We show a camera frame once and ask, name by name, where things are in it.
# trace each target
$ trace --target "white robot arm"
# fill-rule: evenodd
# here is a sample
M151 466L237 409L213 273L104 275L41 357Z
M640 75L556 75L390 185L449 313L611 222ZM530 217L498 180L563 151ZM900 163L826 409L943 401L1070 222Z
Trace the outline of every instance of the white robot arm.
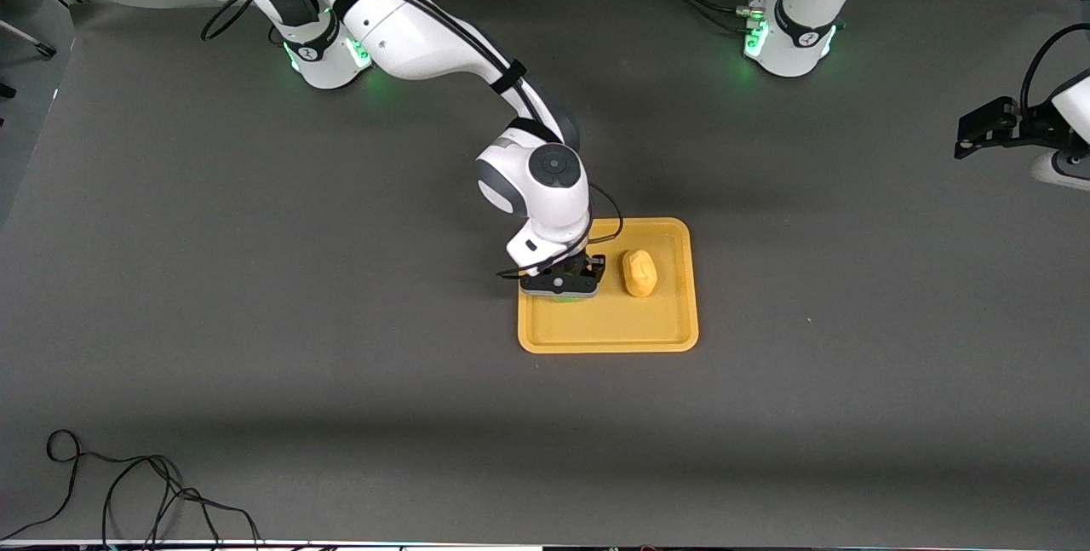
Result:
M1090 24L1069 25L1044 42L1026 72L1019 100L997 97L961 117L954 158L965 159L989 147L1054 148L1033 163L1033 177L1090 191L1090 70L1059 85L1046 101L1029 106L1029 88L1041 60L1059 38L1081 30L1090 30Z
M477 186L492 205L525 218L507 245L522 287L548 295L594 295L604 269L584 253L592 221L579 132L570 117L526 81L525 69L485 34L432 0L254 0L286 38L308 83L335 88L366 65L424 81L453 72L484 78L517 118L476 159Z
M801 76L828 54L835 21L847 0L750 0L750 10L767 13L752 20L743 50L768 72Z

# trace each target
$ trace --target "gray tabletop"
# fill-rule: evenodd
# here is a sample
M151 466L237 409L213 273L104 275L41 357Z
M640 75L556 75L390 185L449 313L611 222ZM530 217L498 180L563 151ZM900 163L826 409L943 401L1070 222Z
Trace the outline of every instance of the gray tabletop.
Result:
M480 81L317 91L257 16L83 10L0 233L3 529L63 495L66 426L270 538L1090 547L1090 195L952 156L1077 0L851 0L801 81L674 0L441 3L572 107L628 215L689 224L695 348L522 352ZM27 536L96 536L116 473Z

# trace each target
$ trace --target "yellow potato-shaped object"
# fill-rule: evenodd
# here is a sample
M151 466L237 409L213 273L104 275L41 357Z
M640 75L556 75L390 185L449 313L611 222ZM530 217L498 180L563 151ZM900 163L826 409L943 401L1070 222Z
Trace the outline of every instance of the yellow potato-shaped object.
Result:
M651 253L643 248L631 249L625 253L621 265L625 267L625 287L629 294L646 298L655 291L658 271L655 269L655 260L651 259Z

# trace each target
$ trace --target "green light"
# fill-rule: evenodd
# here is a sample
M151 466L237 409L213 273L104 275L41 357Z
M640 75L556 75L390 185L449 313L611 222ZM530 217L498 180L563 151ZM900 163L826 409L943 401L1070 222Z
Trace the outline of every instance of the green light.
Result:
M768 23L762 21L756 28L750 30L749 39L746 42L746 52L750 57L756 57L761 54L761 49L764 47L764 39L768 37Z
M348 51L352 54L352 59L355 64L361 70L371 65L371 56L367 51L363 50L363 46L359 40L353 40L352 38L344 38L344 46L348 47Z
M291 60L291 69L299 72L299 63L295 63L295 56L291 53L291 49L288 48L288 42L283 44L283 50L288 53L288 59Z
M828 39L825 40L825 48L821 49L822 57L828 54L828 47L833 44L833 36L835 35L836 35L836 25L833 25L833 28L828 30Z

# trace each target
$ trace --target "yellow object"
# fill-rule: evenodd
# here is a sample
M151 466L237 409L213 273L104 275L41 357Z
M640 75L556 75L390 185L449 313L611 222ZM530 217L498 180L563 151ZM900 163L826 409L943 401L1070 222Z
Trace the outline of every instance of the yellow object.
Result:
M596 220L591 236L608 236L617 220ZM658 284L646 298L625 287L625 252L641 248L655 260ZM533 354L686 352L697 344L697 290L689 229L675 218L627 218L615 241L592 244L606 256L606 274L593 298L560 303L519 291L519 344Z
M627 252L621 265L625 267L625 287L629 294L646 298L652 291L655 291L658 272L655 271L655 260L651 259L651 253L644 252L643 248Z

